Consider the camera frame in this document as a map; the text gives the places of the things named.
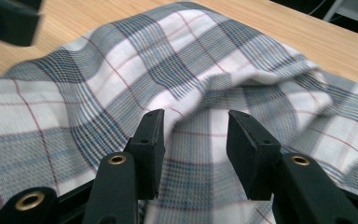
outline blurry black object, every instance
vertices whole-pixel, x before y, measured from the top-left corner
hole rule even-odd
[[[0,0],[0,40],[28,47],[32,45],[42,0]]]
[[[136,224],[138,200],[158,197],[165,153],[164,110],[148,112],[123,152],[101,159],[94,180],[57,198],[50,188],[26,189],[0,210],[0,224]]]
[[[281,144],[256,119],[228,114],[227,155],[248,199],[269,201],[273,193],[278,224],[358,224],[358,198],[347,198],[314,159],[282,155]]]

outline plaid pattern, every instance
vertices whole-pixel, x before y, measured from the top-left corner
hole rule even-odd
[[[30,187],[62,195],[91,180],[157,108],[167,153],[145,223],[274,222],[271,203],[247,201],[227,159],[229,109],[252,114],[283,152],[311,155],[358,195],[358,84],[208,8],[176,3],[0,78],[0,207]]]

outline wooden surface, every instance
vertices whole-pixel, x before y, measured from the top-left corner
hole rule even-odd
[[[0,42],[0,76],[11,65],[43,57],[91,29],[173,0],[44,0],[32,47]],[[299,50],[322,69],[358,82],[358,34],[269,0],[194,1]]]

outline blanket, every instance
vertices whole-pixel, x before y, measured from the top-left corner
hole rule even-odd
[[[166,154],[145,223],[274,223],[248,201],[226,154],[228,110],[358,195],[358,84],[194,3],[103,25],[0,77],[0,207],[31,187],[63,195],[165,110]]]

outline tabletop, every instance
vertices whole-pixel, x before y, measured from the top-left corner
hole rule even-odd
[[[40,58],[110,21],[174,2],[173,0],[44,0],[42,20],[28,48],[0,41],[0,76],[13,64]],[[358,34],[268,0],[196,0],[236,21],[287,44],[323,70],[358,82]]]

